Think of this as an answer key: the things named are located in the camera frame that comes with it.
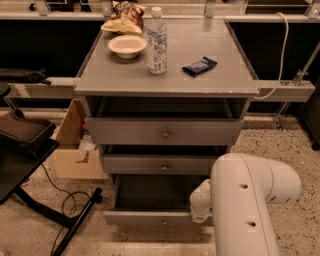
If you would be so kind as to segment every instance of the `terrazzo floor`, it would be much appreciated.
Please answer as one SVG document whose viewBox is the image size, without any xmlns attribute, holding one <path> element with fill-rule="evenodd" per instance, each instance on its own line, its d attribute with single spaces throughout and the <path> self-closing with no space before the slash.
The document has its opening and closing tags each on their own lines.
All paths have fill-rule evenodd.
<svg viewBox="0 0 320 256">
<path fill-rule="evenodd" d="M 312 140 L 295 117 L 285 117 L 282 124 L 284 130 L 278 131 L 269 116 L 246 117 L 232 152 L 280 160 L 298 172 L 302 193 L 297 202 L 268 205 L 268 209 L 282 256 L 319 256 L 320 151 L 311 149 Z M 112 199 L 107 180 L 57 179 L 51 158 L 45 166 L 52 181 L 61 189 L 87 193 L 92 193 L 96 187 L 103 189 L 102 203 L 94 205 L 63 255 L 216 255 L 212 227 L 108 226 L 102 216 Z M 42 168 L 23 188 L 34 199 L 59 211 L 66 197 L 49 183 Z M 0 220 L 0 248 L 6 248 L 14 256 L 50 255 L 59 225 L 32 212 L 14 197 L 0 206 Z"/>
</svg>

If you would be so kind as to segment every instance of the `white tabletop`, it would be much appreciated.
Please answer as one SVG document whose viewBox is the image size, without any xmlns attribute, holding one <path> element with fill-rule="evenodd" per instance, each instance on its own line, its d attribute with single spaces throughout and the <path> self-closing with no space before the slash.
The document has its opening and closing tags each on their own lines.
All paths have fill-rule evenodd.
<svg viewBox="0 0 320 256">
<path fill-rule="evenodd" d="M 75 88 L 77 95 L 160 97 L 250 97 L 258 94 L 226 24 L 221 19 L 165 19 L 168 27 L 168 69 L 152 75 L 146 49 L 134 59 L 121 59 L 108 49 L 117 36 L 102 32 Z M 196 78 L 182 71 L 203 56 L 218 65 Z"/>
</svg>

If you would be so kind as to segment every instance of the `chip bag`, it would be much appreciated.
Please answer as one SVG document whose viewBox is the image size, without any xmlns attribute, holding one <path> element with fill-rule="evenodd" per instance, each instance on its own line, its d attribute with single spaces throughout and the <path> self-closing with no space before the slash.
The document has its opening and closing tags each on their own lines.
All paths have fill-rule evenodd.
<svg viewBox="0 0 320 256">
<path fill-rule="evenodd" d="M 129 1 L 113 2 L 116 16 L 105 22 L 101 29 L 124 35 L 142 36 L 142 16 L 146 7 Z"/>
</svg>

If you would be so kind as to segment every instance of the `black cable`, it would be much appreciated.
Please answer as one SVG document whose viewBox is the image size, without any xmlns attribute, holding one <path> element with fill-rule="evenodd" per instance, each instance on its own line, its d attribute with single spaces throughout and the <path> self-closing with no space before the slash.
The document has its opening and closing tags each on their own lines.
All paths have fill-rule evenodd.
<svg viewBox="0 0 320 256">
<path fill-rule="evenodd" d="M 39 159 L 38 155 L 36 154 L 36 152 L 34 152 L 34 150 L 33 150 L 32 148 L 28 147 L 28 149 L 29 149 L 29 151 L 32 153 L 32 155 L 34 155 L 34 156 L 36 157 L 36 159 L 37 159 L 38 161 L 41 161 L 41 160 Z M 84 207 L 84 205 L 82 205 L 82 204 L 77 204 L 74 195 L 76 195 L 76 194 L 83 194 L 83 195 L 87 196 L 88 199 L 90 199 L 89 194 L 86 193 L 86 192 L 83 192 L 83 191 L 75 191 L 75 192 L 72 192 L 72 193 L 71 193 L 71 192 L 69 192 L 69 191 L 67 191 L 67 190 L 64 190 L 64 189 L 59 188 L 59 187 L 58 187 L 56 184 L 54 184 L 54 182 L 51 180 L 51 178 L 50 178 L 50 176 L 49 176 L 49 173 L 48 173 L 48 170 L 47 170 L 47 168 L 44 166 L 43 162 L 41 163 L 41 166 L 42 166 L 43 170 L 45 171 L 45 173 L 46 173 L 46 175 L 47 175 L 47 178 L 48 178 L 49 182 L 51 183 L 51 185 L 52 185 L 55 189 L 57 189 L 57 190 L 59 190 L 59 191 L 61 191 L 61 192 L 64 192 L 64 193 L 67 193 L 67 194 L 68 194 L 68 195 L 65 197 L 65 199 L 62 201 L 62 204 L 61 204 L 61 212 L 62 212 L 62 214 L 63 214 L 64 216 L 70 218 L 70 216 L 68 216 L 67 214 L 65 214 L 65 211 L 64 211 L 65 203 L 68 201 L 68 199 L 71 197 L 71 198 L 72 198 L 72 201 L 73 201 L 73 207 L 70 209 L 70 212 L 69 212 L 70 215 L 73 215 L 73 214 L 77 211 L 77 207 L 79 207 L 79 206 Z M 72 218 L 70 218 L 64 225 L 62 225 L 61 229 L 59 230 L 59 232 L 58 232 L 58 234 L 57 234 L 57 236 L 56 236 L 56 238 L 55 238 L 55 240 L 54 240 L 54 242 L 53 242 L 50 255 L 53 255 L 53 253 L 54 253 L 54 249 L 55 249 L 55 247 L 56 247 L 56 243 L 57 243 L 57 241 L 58 241 L 58 238 L 59 238 L 62 230 L 63 230 L 63 229 L 67 226 L 67 224 L 70 223 L 71 221 L 72 221 Z"/>
</svg>

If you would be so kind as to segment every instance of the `plastic water bottle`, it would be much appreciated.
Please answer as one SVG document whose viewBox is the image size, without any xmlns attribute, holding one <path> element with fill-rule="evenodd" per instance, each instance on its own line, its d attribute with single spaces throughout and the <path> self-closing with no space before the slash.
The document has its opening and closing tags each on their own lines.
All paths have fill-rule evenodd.
<svg viewBox="0 0 320 256">
<path fill-rule="evenodd" d="M 158 75 L 167 69 L 167 26 L 161 19 L 160 7 L 153 7 L 151 13 L 152 20 L 147 26 L 148 70 Z"/>
</svg>

